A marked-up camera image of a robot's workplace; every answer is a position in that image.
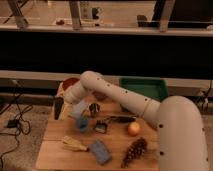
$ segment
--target wooden table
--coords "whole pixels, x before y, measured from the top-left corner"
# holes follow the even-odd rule
[[[141,123],[141,133],[136,137],[130,137],[127,134],[128,124],[111,123],[108,126],[107,134],[97,133],[93,126],[97,119],[103,119],[106,116],[125,114],[122,112],[118,103],[105,99],[98,102],[92,95],[85,99],[87,102],[97,102],[101,106],[101,112],[97,118],[91,118],[88,130],[80,133],[75,127],[75,120],[67,117],[65,120],[54,120],[53,114],[50,115],[47,128],[43,137],[43,142],[36,163],[36,168],[41,170],[140,170],[157,171],[157,135],[143,119],[137,119]],[[65,136],[72,136],[80,140],[83,144],[89,146],[93,141],[99,139],[109,149],[112,160],[105,165],[99,165],[95,156],[91,152],[73,152],[63,148],[61,139]],[[125,151],[131,143],[144,137],[148,142],[148,152],[144,157],[134,160],[129,167],[121,168],[122,158]]]

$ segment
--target black wall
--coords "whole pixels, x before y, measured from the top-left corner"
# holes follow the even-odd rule
[[[213,38],[0,32],[0,69],[213,78]]]

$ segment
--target banana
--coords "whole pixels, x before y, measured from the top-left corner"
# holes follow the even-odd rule
[[[72,151],[88,151],[88,147],[83,145],[80,141],[70,137],[65,136],[62,139],[62,142],[65,144],[65,147]]]

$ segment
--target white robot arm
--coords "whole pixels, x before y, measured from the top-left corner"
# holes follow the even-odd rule
[[[84,72],[65,91],[64,99],[76,104],[90,91],[106,94],[157,129],[160,171],[209,171],[202,118],[193,102],[173,96],[160,103],[106,82],[92,71]]]

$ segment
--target green bin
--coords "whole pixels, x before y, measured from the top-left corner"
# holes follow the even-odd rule
[[[159,102],[169,96],[166,83],[163,79],[121,77],[119,79],[119,86]]]

